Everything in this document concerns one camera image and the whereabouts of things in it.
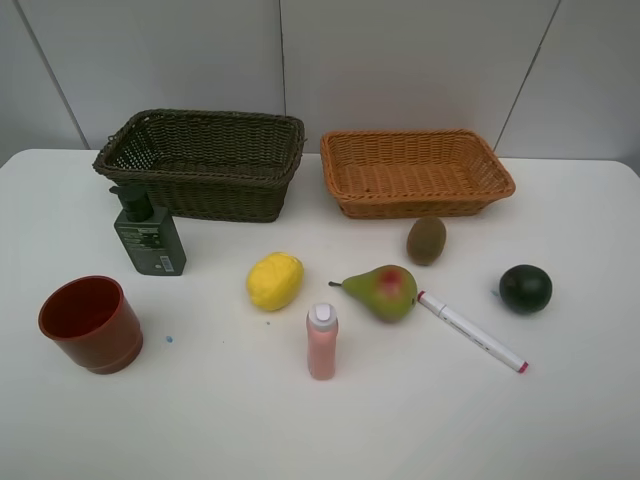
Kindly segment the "yellow lemon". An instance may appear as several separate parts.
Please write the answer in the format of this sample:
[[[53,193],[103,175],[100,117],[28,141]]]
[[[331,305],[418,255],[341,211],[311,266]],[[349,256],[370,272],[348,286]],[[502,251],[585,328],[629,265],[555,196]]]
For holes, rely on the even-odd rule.
[[[277,311],[299,294],[304,278],[302,262],[287,253],[274,252],[257,262],[246,279],[251,303],[264,311]]]

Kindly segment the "green red pear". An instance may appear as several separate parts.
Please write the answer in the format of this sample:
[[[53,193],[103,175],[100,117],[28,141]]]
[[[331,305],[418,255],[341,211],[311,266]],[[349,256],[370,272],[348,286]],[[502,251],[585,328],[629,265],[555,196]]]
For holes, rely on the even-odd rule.
[[[378,320],[395,324],[402,321],[417,303],[414,276],[398,265],[385,265],[341,282],[329,281],[359,301]]]

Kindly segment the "brown kiwi fruit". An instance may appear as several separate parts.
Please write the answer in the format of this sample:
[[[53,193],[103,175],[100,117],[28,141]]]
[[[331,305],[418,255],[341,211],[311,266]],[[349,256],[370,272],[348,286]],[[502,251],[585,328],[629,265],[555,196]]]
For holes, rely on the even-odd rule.
[[[414,264],[432,265],[441,256],[446,239],[446,227],[439,218],[420,218],[407,236],[407,255]]]

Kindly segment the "white marker pink caps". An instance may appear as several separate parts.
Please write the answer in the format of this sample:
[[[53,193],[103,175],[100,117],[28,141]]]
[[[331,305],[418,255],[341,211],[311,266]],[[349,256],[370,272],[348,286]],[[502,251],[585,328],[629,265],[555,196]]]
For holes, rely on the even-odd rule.
[[[529,364],[507,348],[500,341],[467,320],[461,314],[452,310],[447,304],[436,299],[433,295],[422,290],[417,301],[430,310],[436,317],[457,330],[486,353],[499,360],[515,372],[523,374]]]

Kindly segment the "dark green avocado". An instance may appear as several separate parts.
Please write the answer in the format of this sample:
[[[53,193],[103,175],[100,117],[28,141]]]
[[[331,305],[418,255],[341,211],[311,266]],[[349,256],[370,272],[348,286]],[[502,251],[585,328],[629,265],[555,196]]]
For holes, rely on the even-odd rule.
[[[499,296],[513,312],[530,315],[543,310],[551,300],[553,284],[549,275],[533,265],[508,269],[499,281]]]

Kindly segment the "pink bottle white cap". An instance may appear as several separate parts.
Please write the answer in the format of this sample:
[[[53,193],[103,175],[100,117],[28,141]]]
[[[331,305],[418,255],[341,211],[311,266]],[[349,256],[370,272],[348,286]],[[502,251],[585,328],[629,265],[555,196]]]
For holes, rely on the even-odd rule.
[[[306,317],[307,364],[316,380],[335,375],[339,323],[336,309],[328,303],[314,304]]]

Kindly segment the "orange wicker basket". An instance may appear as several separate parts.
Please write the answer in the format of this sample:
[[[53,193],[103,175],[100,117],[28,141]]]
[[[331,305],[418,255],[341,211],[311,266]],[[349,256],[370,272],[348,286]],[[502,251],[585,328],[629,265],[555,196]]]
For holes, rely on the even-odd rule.
[[[466,129],[333,131],[321,158],[329,193],[353,219],[472,216],[516,189]]]

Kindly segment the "dark brown wicker basket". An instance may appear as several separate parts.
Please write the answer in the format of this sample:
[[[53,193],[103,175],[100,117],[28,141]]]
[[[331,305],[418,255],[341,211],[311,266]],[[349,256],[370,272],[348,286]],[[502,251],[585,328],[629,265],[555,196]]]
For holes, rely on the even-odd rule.
[[[175,216],[270,223],[300,165],[303,122],[293,116],[153,109],[108,138],[93,168],[145,188]]]

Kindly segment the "dark green pump bottle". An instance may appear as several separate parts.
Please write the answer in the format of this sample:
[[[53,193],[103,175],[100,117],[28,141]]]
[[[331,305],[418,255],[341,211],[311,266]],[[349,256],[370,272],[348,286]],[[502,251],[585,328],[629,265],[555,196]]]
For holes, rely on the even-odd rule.
[[[136,271],[148,276],[180,276],[187,258],[169,210],[154,206],[139,186],[112,186],[109,191],[121,203],[114,229]]]

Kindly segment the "red plastic cup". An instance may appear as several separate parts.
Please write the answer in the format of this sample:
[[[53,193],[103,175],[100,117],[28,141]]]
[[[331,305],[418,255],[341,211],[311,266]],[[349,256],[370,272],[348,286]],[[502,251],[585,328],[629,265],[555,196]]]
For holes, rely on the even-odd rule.
[[[108,375],[140,354],[140,322],[121,285],[106,276],[73,280],[53,292],[38,315],[40,331],[75,364]]]

